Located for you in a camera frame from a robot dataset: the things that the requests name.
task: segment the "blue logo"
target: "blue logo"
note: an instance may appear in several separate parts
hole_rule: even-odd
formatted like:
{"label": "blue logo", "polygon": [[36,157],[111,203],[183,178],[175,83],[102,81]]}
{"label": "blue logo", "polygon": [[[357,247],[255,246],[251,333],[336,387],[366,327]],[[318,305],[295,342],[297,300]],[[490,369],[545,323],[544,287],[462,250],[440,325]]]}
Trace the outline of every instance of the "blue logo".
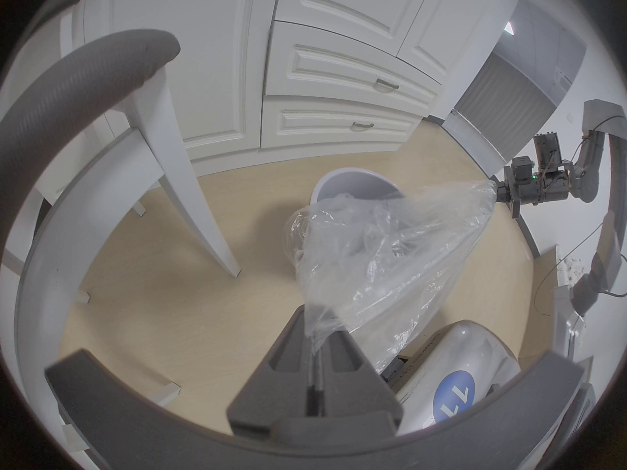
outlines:
{"label": "blue logo", "polygon": [[466,411],[474,400],[474,380],[466,371],[451,372],[442,380],[433,397],[435,423]]}

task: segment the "drawer handle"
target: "drawer handle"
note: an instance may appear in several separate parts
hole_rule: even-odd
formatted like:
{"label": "drawer handle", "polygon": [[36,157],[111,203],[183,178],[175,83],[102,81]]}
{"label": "drawer handle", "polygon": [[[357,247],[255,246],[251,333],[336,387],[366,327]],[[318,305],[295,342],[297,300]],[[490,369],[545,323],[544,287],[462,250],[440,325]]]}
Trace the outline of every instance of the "drawer handle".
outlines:
{"label": "drawer handle", "polygon": [[388,82],[387,80],[383,80],[382,78],[378,78],[375,83],[380,83],[381,85],[385,85],[390,89],[398,89],[400,86],[396,83]]}

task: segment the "transparent trash bag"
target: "transparent trash bag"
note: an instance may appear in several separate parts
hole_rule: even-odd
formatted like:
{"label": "transparent trash bag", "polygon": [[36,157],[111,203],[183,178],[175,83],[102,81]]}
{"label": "transparent trash bag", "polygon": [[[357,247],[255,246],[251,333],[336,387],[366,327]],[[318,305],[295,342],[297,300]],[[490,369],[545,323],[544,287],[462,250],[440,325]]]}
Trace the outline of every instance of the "transparent trash bag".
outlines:
{"label": "transparent trash bag", "polygon": [[382,372],[450,293],[495,201],[492,181],[463,182],[411,198],[343,194],[295,212],[283,250],[296,268],[313,350],[344,327]]}

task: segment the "wooden floor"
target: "wooden floor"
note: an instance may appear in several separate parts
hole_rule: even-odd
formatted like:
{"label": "wooden floor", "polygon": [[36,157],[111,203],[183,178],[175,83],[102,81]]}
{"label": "wooden floor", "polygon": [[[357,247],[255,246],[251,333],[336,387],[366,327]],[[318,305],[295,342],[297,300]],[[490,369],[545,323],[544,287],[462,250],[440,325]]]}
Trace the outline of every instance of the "wooden floor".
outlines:
{"label": "wooden floor", "polygon": [[[89,349],[146,396],[175,382],[182,390],[170,411],[230,433],[226,406],[302,304],[294,269],[281,250],[283,224],[309,203],[318,179],[338,167],[374,170],[407,194],[423,185],[485,179],[441,127],[425,121],[398,152],[316,157],[201,177],[241,265],[237,279],[203,250],[163,190],[152,190],[142,199],[144,217],[131,211],[91,266],[83,282],[91,301],[74,304],[60,356]],[[509,210],[497,204],[423,334],[471,319],[518,354],[532,280],[529,248]]]}

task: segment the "gray curtain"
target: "gray curtain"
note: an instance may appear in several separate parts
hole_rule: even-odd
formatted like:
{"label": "gray curtain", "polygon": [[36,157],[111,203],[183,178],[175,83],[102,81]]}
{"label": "gray curtain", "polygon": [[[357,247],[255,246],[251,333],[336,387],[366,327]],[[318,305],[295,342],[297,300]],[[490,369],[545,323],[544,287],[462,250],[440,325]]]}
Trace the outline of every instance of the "gray curtain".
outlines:
{"label": "gray curtain", "polygon": [[510,161],[542,128],[555,105],[525,75],[492,53],[455,110]]}

